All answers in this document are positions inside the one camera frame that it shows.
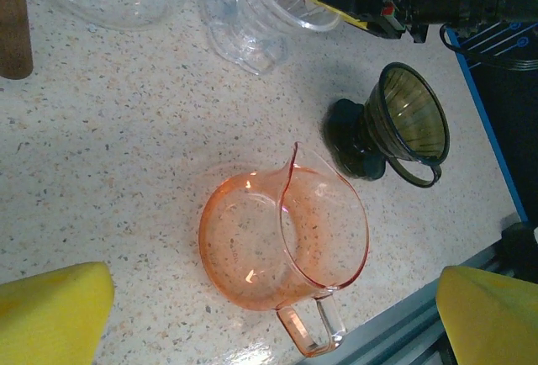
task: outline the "dripper handle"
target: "dripper handle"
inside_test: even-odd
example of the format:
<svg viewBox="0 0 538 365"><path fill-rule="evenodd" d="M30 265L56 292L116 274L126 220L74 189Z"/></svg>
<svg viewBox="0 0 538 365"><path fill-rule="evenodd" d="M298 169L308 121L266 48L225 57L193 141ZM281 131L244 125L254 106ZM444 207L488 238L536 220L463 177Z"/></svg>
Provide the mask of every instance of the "dripper handle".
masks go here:
<svg viewBox="0 0 538 365"><path fill-rule="evenodd" d="M312 339L297 312L291 306L277 310L278 319L286 327L287 333L305 357L317 357L326 352L334 351L344 340L345 326L338 315L333 296L330 294L316 299L316 304L329 336L329 342L323 346Z"/></svg>
<svg viewBox="0 0 538 365"><path fill-rule="evenodd" d="M394 171L406 182L413 184L416 187L420 188L430 188L440 179L442 171L440 166L430 166L431 171L434 173L434 178L432 180L424 180L420 177L416 177L409 170L407 170L398 159L394 157L389 157L387 159L388 164L393 167Z"/></svg>

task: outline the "dripper base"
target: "dripper base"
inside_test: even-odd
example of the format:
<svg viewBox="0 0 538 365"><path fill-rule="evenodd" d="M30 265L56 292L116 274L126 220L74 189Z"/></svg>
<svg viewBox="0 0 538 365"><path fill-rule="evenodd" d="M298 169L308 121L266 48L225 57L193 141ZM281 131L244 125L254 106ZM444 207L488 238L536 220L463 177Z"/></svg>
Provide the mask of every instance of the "dripper base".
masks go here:
<svg viewBox="0 0 538 365"><path fill-rule="evenodd" d="M346 98L334 103L324 118L324 142L346 176L377 180L385 173L386 160L380 152L369 151L356 130L363 112L362 104Z"/></svg>
<svg viewBox="0 0 538 365"><path fill-rule="evenodd" d="M214 50L256 75L268 73L287 59L287 43L283 37L255 39L238 30L235 0L203 0L204 20Z"/></svg>

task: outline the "wooden handle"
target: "wooden handle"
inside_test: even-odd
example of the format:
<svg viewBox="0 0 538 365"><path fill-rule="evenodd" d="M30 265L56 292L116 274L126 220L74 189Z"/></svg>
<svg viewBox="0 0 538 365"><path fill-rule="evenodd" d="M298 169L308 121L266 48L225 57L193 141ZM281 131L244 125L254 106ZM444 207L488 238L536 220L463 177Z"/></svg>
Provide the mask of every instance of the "wooden handle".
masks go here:
<svg viewBox="0 0 538 365"><path fill-rule="evenodd" d="M0 76L23 79L33 69L26 0L0 0Z"/></svg>

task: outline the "glass carafe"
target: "glass carafe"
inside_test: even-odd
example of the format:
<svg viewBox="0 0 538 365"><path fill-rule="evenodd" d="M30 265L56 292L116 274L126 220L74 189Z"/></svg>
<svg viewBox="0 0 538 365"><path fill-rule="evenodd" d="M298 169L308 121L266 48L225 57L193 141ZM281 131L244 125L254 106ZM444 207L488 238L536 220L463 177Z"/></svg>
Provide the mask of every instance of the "glass carafe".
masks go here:
<svg viewBox="0 0 538 365"><path fill-rule="evenodd" d="M280 170L223 182L200 221L203 265L217 289L245 309L270 310L301 353L336 349L345 327L332 293L350 285L368 250L364 208L353 187L299 143ZM313 298L329 336L319 345L292 308Z"/></svg>

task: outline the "speckled countertop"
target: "speckled countertop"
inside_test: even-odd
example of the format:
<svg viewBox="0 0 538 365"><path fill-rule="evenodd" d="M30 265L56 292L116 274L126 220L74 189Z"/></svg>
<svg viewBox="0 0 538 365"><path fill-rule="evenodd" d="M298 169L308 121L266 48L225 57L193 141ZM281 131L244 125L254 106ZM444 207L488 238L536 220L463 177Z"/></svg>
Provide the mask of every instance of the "speckled countertop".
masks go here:
<svg viewBox="0 0 538 365"><path fill-rule="evenodd" d="M413 45L340 26L297 38L285 66L255 77L209 49L198 2L159 29L121 34L29 0L34 73L0 78L0 283L105 261L116 297L97 364L300 359L273 313L239 309L209 282L197 179L231 161L283 164L295 140L327 157L326 109L341 94L365 101L391 61L436 90L451 152L432 189L391 170L352 181L372 241L363 274L336 295L344 322L356 328L499 238L515 209L435 30ZM315 318L310 305L299 309Z"/></svg>

